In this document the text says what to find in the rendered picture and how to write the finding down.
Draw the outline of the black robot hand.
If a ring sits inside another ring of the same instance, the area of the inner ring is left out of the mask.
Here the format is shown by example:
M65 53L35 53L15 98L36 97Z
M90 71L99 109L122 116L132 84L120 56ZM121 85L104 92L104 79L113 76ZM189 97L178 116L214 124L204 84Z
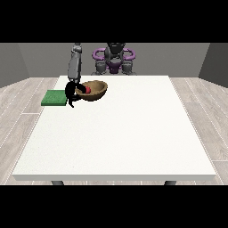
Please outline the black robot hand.
M79 83L69 81L65 87L65 95L69 101L69 105L73 107L73 102L79 101L80 97L78 94L75 94L75 90L79 89L83 94L86 92L86 87Z

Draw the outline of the brown wooden bowl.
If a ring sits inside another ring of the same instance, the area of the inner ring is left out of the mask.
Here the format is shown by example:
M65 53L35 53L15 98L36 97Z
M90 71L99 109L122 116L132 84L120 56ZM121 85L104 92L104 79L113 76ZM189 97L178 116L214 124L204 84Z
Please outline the brown wooden bowl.
M83 94L81 90L75 89L76 94L85 101L93 102L101 99L108 88L108 85L100 80L87 81L83 83L83 86L89 87L91 92L89 94Z

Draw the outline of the green square pad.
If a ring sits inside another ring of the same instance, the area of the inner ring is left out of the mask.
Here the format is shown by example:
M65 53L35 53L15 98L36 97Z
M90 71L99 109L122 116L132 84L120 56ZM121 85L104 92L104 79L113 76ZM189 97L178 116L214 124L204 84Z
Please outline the green square pad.
M42 106L65 106L67 97L64 90L47 90L43 100Z

